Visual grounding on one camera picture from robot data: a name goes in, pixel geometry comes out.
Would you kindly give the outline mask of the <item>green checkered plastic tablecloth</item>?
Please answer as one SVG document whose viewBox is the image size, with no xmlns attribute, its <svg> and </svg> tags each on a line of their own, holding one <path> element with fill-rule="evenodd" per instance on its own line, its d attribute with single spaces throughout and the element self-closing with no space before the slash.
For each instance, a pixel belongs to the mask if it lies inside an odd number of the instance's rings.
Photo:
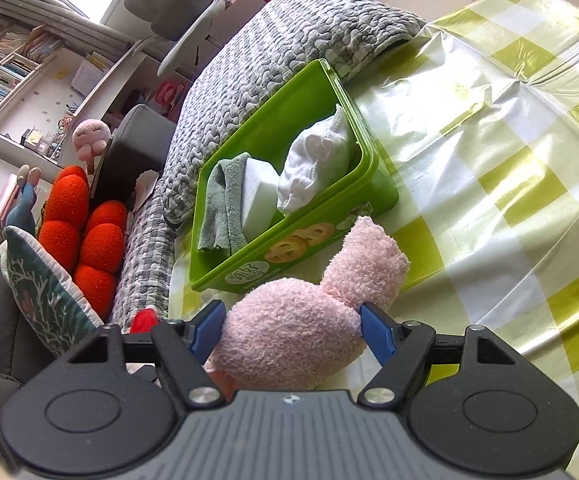
<svg viewBox="0 0 579 480">
<path fill-rule="evenodd" d="M 475 1 L 346 87 L 399 192 L 391 316 L 487 326 L 579 406 L 579 8 Z"/>
</svg>

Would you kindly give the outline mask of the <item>grey green towel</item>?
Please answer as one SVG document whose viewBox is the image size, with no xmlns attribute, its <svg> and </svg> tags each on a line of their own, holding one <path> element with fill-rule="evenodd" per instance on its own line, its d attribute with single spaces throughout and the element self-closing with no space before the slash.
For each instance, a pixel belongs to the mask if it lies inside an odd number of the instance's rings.
<svg viewBox="0 0 579 480">
<path fill-rule="evenodd" d="M 232 255 L 247 244 L 242 228 L 242 198 L 248 159 L 247 152 L 220 159 L 210 171 L 199 250 L 224 250 Z"/>
</svg>

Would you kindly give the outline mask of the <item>teal coral pattern pillow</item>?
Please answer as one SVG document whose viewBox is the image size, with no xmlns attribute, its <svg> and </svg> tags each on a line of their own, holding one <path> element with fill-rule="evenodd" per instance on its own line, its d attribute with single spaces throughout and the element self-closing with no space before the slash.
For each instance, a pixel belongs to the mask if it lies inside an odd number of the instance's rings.
<svg viewBox="0 0 579 480">
<path fill-rule="evenodd" d="M 32 234 L 7 226 L 0 266 L 17 307 L 54 356 L 62 356 L 103 325 L 72 277 Z"/>
</svg>

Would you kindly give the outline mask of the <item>santa claus plush toy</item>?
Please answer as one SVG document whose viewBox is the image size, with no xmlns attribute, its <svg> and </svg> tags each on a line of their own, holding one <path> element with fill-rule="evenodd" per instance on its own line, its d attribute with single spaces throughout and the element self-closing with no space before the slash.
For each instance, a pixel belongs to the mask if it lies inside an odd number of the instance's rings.
<svg viewBox="0 0 579 480">
<path fill-rule="evenodd" d="M 160 316 L 156 311 L 153 308 L 145 308 L 134 315 L 130 326 L 130 333 L 149 333 L 158 324 L 160 324 Z"/>
</svg>

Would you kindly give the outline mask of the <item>blue bunny plush doll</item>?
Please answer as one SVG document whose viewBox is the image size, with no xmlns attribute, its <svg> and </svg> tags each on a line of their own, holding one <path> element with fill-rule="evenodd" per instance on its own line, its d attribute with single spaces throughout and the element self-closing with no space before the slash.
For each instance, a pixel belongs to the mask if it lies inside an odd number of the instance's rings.
<svg viewBox="0 0 579 480">
<path fill-rule="evenodd" d="M 23 165 L 18 170 L 16 184 L 18 186 L 18 202 L 10 210 L 5 219 L 6 226 L 16 226 L 21 230 L 36 235 L 36 224 L 32 208 L 37 194 L 36 187 L 41 180 L 42 171 L 39 167 Z"/>
</svg>

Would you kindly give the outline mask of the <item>small white sponge block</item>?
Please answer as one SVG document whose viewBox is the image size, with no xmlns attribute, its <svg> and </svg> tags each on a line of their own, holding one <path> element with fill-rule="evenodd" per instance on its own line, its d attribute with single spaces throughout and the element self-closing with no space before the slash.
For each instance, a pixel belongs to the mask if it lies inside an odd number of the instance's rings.
<svg viewBox="0 0 579 480">
<path fill-rule="evenodd" d="M 247 242 L 252 242 L 271 226 L 278 211 L 279 179 L 270 162 L 247 159 L 242 186 L 242 231 Z"/>
</svg>

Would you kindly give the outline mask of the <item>white desk with shelves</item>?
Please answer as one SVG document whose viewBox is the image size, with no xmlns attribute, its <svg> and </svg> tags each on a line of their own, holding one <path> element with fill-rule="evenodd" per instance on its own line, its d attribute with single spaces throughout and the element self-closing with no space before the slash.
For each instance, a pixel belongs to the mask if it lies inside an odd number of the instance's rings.
<svg viewBox="0 0 579 480">
<path fill-rule="evenodd" d="M 78 162 L 70 132 L 84 119 L 116 128 L 134 105 L 161 108 L 176 119 L 190 80 L 178 73 L 157 75 L 158 63 L 129 50 L 118 61 L 99 52 L 78 53 L 58 38 L 0 18 L 0 158 L 41 168 L 53 179 Z M 171 86 L 176 96 L 167 96 Z"/>
</svg>

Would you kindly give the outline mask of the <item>pink octopus plush toy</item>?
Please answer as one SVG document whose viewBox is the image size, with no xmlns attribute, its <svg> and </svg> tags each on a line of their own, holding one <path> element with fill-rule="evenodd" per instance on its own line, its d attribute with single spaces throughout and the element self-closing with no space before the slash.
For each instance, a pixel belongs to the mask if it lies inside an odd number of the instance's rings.
<svg viewBox="0 0 579 480">
<path fill-rule="evenodd" d="M 111 130 L 99 119 L 86 119 L 73 132 L 72 140 L 77 158 L 94 174 L 94 163 L 102 156 L 111 140 Z"/>
</svg>

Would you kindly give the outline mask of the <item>orange carrot plush cushion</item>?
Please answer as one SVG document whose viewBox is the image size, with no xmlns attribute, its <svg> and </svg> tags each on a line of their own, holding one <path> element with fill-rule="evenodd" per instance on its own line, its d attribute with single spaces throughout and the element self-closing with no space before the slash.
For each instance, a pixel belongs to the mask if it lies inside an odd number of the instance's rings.
<svg viewBox="0 0 579 480">
<path fill-rule="evenodd" d="M 44 204 L 38 238 L 69 273 L 100 318 L 110 315 L 125 255 L 128 209 L 118 200 L 90 206 L 89 180 L 79 166 L 56 177 Z"/>
</svg>

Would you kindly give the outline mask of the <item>pink fluffy plush toy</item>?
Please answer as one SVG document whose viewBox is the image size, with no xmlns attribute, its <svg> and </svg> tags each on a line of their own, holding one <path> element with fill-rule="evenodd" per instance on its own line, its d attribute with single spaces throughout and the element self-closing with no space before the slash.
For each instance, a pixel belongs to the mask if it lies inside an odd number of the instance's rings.
<svg viewBox="0 0 579 480">
<path fill-rule="evenodd" d="M 361 356 L 361 306 L 388 310 L 409 269 L 396 240 L 360 217 L 319 283 L 279 278 L 233 304 L 205 368 L 224 391 L 313 389 Z"/>
</svg>

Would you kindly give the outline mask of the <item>grey office chair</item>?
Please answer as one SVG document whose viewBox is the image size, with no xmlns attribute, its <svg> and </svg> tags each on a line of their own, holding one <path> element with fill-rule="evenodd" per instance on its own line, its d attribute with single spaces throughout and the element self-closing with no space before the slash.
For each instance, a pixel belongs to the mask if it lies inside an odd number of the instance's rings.
<svg viewBox="0 0 579 480">
<path fill-rule="evenodd" d="M 217 16 L 238 0 L 124 0 L 124 7 L 136 18 L 148 22 L 151 35 L 130 49 L 136 54 L 154 44 L 168 42 L 170 49 L 158 66 L 157 76 L 165 78 L 190 56 L 198 56 L 203 41 L 209 41 Z"/>
</svg>

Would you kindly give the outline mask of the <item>grey quilted ottoman cover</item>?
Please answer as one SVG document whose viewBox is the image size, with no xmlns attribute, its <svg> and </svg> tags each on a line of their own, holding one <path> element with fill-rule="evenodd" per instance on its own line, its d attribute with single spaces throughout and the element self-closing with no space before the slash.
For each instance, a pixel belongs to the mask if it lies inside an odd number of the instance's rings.
<svg viewBox="0 0 579 480">
<path fill-rule="evenodd" d="M 160 193 L 165 220 L 192 214 L 201 166 L 291 77 L 323 58 L 347 81 L 412 40 L 419 15 L 377 0 L 271 0 L 219 51 L 184 99 Z"/>
</svg>

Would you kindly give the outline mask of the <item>white paper sheet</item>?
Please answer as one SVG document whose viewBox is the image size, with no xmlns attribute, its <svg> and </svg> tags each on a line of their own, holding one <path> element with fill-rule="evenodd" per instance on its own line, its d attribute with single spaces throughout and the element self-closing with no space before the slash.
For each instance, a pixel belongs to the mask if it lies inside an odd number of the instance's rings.
<svg viewBox="0 0 579 480">
<path fill-rule="evenodd" d="M 159 178 L 160 174 L 152 169 L 143 171 L 142 174 L 137 177 L 136 185 L 134 185 L 133 214 L 138 212 L 150 198 Z"/>
</svg>

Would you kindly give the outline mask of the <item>green plastic biscuit box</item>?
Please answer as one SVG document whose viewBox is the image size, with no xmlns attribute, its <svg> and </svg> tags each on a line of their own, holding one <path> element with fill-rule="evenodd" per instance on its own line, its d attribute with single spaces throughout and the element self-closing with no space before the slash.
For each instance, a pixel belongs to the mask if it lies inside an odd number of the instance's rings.
<svg viewBox="0 0 579 480">
<path fill-rule="evenodd" d="M 242 158 L 246 238 L 234 250 L 208 228 L 210 185 L 225 185 Z M 310 62 L 247 119 L 201 170 L 189 284 L 242 294 L 344 236 L 360 216 L 379 216 L 399 193 L 374 136 L 326 60 Z"/>
</svg>

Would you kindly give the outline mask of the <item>white cloth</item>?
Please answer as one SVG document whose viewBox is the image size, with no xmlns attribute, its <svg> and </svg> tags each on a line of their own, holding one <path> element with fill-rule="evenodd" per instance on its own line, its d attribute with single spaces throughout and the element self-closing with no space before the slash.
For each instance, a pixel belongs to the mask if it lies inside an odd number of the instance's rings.
<svg viewBox="0 0 579 480">
<path fill-rule="evenodd" d="M 315 122 L 291 142 L 280 175 L 276 207 L 288 216 L 347 174 L 355 136 L 344 108 Z"/>
</svg>

